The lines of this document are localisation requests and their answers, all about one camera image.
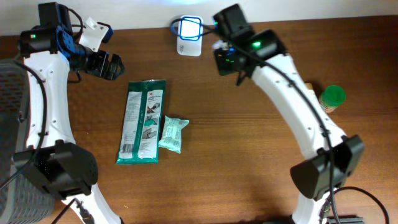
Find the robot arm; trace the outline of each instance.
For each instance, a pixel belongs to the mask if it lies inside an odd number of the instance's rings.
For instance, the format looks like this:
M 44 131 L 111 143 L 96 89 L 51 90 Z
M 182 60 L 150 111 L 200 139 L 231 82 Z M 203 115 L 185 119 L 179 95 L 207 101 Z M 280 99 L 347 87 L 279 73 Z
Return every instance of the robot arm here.
M 21 168 L 37 149 L 40 135 L 42 147 L 24 172 L 25 177 L 41 192 L 68 204 L 83 223 L 122 223 L 110 209 L 98 188 L 98 168 L 92 153 L 75 145 L 70 127 L 67 101 L 69 71 L 84 71 L 107 80 L 116 79 L 124 71 L 121 58 L 99 50 L 113 34 L 109 25 L 89 18 L 85 31 L 75 43 L 66 6 L 55 2 L 39 4 L 40 26 L 21 34 L 24 63 L 44 83 L 47 100 L 45 133 L 41 133 L 44 99 L 37 80 L 28 73 L 30 91 L 30 128 L 26 141 L 28 151 L 14 155 Z
M 281 68 L 296 83 L 301 91 L 306 94 L 317 110 L 317 113 L 325 120 L 325 126 L 331 133 L 332 146 L 341 144 L 343 142 L 341 137 L 345 136 L 345 133 L 320 108 L 317 99 L 312 98 L 308 94 L 307 87 L 296 70 L 292 57 L 279 54 L 270 58 L 268 62 Z M 318 156 L 318 149 L 328 149 L 325 138 L 322 136 L 322 130 L 316 119 L 312 116 L 303 99 L 289 86 L 286 80 L 269 67 L 256 67 L 251 78 L 268 95 L 286 120 L 300 146 L 304 158 L 312 159 Z M 300 194 L 297 208 L 292 216 L 294 223 L 319 223 L 320 211 L 328 196 L 329 193 L 327 192 L 320 200 L 314 200 Z
M 332 186 L 342 187 L 363 153 L 362 141 L 357 136 L 347 138 L 344 131 L 320 108 L 317 99 L 309 94 L 292 57 L 273 31 L 255 34 L 237 4 L 222 10 L 213 18 L 215 32 L 226 39 L 226 42 L 219 41 L 213 45 L 220 75 L 245 72 L 243 77 L 239 74 L 237 85 L 245 77 L 251 78 L 269 96 L 291 128 L 306 159 L 290 170 L 293 182 L 300 191 L 292 222 L 318 224 L 326 221 L 324 218 L 327 213 L 322 207 L 330 194 L 330 171 L 333 171 Z M 296 88 L 309 100 L 308 103 Z M 325 129 L 320 127 L 310 105 Z M 331 148 L 325 139 L 326 134 L 330 138 Z M 330 154 L 335 158 L 333 166 Z

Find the wipes package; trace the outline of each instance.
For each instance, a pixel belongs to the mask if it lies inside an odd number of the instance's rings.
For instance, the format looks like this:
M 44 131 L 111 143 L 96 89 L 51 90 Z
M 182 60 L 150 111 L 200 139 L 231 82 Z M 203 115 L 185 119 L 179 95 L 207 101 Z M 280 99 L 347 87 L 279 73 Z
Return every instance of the wipes package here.
M 122 140 L 116 164 L 158 163 L 165 80 L 129 83 Z
M 162 139 L 159 141 L 159 146 L 173 152 L 181 153 L 181 129 L 188 124 L 189 120 L 165 116 Z

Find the wall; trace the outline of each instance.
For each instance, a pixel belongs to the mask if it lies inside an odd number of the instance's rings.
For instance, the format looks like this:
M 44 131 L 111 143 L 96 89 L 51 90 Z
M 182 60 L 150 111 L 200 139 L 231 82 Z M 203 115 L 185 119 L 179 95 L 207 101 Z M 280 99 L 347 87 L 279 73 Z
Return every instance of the wall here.
M 37 4 L 50 1 L 0 0 L 0 35 L 19 34 L 39 24 Z M 397 0 L 58 0 L 114 29 L 167 27 L 172 17 L 211 17 L 240 3 L 249 22 L 398 14 Z

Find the light blue packet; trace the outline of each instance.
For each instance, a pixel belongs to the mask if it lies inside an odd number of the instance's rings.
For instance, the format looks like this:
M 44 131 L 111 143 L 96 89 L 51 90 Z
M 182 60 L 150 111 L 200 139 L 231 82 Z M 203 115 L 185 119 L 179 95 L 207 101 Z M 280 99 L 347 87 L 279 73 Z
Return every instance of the light blue packet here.
M 188 124 L 189 120 L 165 116 L 162 139 L 159 141 L 159 147 L 181 154 L 181 129 Z

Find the green bottle cap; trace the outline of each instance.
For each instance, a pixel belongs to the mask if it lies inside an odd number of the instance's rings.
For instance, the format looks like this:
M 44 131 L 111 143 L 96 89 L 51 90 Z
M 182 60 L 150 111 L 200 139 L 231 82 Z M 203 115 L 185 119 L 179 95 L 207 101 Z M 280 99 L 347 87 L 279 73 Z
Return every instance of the green bottle cap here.
M 329 106 L 340 106 L 346 100 L 346 92 L 338 85 L 329 86 L 322 94 L 322 101 Z

